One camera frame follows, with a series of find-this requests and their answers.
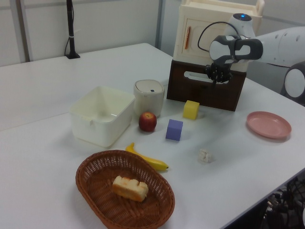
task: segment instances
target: white cup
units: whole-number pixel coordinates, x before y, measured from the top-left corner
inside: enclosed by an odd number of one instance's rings
[[[138,116],[147,111],[160,116],[164,100],[162,84],[156,80],[139,80],[134,84],[133,94],[134,111]]]

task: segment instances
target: white robot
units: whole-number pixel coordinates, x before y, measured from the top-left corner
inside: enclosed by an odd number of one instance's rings
[[[199,41],[205,30],[216,23],[225,23],[224,35],[217,36],[205,50]],[[305,101],[305,27],[293,27],[261,36],[255,36],[250,16],[234,14],[228,22],[214,22],[204,29],[198,48],[209,52],[213,63],[206,66],[207,75],[216,82],[232,77],[233,63],[259,61],[289,67],[282,94],[304,104]]]

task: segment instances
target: purple cube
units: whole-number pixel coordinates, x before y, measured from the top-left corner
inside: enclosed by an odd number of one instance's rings
[[[170,119],[166,131],[166,139],[180,141],[183,122]]]

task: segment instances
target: yellow banana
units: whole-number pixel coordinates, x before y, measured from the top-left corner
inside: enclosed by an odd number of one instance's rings
[[[137,151],[134,150],[134,142],[131,143],[129,146],[126,147],[126,151],[134,153],[136,155],[139,155],[140,157],[142,157],[145,161],[148,162],[148,164],[150,164],[155,170],[160,170],[160,171],[165,171],[168,168],[168,165],[165,164],[163,161],[159,161],[147,156],[143,156],[141,154],[139,154]]]

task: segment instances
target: pink plate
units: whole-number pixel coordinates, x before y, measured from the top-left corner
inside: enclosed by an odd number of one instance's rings
[[[256,133],[269,138],[284,138],[291,133],[290,124],[282,117],[265,111],[247,116],[248,126]]]

